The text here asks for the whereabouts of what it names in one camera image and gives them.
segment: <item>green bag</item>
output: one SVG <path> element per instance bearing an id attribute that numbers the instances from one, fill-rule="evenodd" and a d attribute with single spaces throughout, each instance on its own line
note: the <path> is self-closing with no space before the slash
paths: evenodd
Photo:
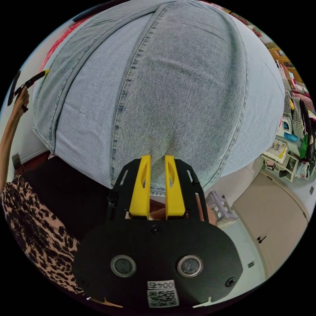
<path id="1" fill-rule="evenodd" d="M 308 146 L 308 135 L 306 134 L 301 145 L 299 146 L 298 150 L 300 153 L 300 159 L 306 158 L 307 155 L 307 146 Z"/>

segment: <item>blue item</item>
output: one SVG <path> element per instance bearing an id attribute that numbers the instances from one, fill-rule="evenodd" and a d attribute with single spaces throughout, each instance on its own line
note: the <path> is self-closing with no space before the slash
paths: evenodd
<path id="1" fill-rule="evenodd" d="M 284 138 L 288 139 L 289 141 L 292 142 L 298 142 L 299 137 L 295 136 L 294 134 L 289 134 L 289 133 L 284 133 Z"/>

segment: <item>door handle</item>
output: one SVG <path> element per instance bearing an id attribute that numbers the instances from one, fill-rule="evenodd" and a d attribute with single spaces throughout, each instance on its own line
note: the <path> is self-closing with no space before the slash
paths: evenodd
<path id="1" fill-rule="evenodd" d="M 259 244 L 262 243 L 262 241 L 263 241 L 266 237 L 267 237 L 267 236 L 263 237 L 262 239 L 261 239 L 261 237 L 258 237 L 258 238 L 257 238 L 257 241 L 259 242 Z"/>

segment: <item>qr code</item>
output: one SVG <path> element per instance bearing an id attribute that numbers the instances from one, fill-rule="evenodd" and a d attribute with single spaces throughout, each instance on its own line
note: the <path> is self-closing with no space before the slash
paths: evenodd
<path id="1" fill-rule="evenodd" d="M 179 305 L 176 289 L 148 290 L 147 295 L 150 307 L 172 307 Z"/>

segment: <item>denim fabric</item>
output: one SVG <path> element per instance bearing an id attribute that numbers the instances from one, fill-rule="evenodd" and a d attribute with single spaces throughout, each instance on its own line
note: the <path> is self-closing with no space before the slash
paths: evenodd
<path id="1" fill-rule="evenodd" d="M 55 151 L 56 128 L 65 97 L 93 51 L 122 26 L 173 1 L 131 0 L 112 7 L 89 19 L 62 46 L 34 96 L 33 131 L 51 152 Z"/>
<path id="2" fill-rule="evenodd" d="M 126 163 L 151 154 L 151 194 L 164 195 L 167 154 L 191 165 L 207 189 L 244 118 L 247 65 L 234 22 L 196 1 L 172 3 L 133 56 L 115 116 L 112 185 Z"/>
<path id="3" fill-rule="evenodd" d="M 121 27 L 91 54 L 61 110 L 55 153 L 106 187 L 111 187 L 111 146 L 119 87 L 132 50 L 151 17 L 148 14 Z"/>
<path id="4" fill-rule="evenodd" d="M 247 97 L 245 119 L 221 176 L 247 166 L 272 145 L 283 116 L 285 97 L 279 70 L 265 45 L 241 21 L 231 18 L 245 46 Z"/>
<path id="5" fill-rule="evenodd" d="M 34 130 L 52 152 L 107 187 L 126 163 L 151 154 L 151 193 L 163 196 L 165 154 L 192 165 L 206 191 L 270 146 L 284 91 L 252 31 L 194 0 L 115 8 L 98 15 L 101 28 L 89 20 L 68 40 L 35 97 Z M 114 36 L 124 41 L 124 28 L 108 28 L 113 12 L 113 25 L 139 27 L 126 40 L 129 56 L 121 45 L 116 60 L 107 54 Z M 119 80 L 106 75 L 113 68 Z"/>

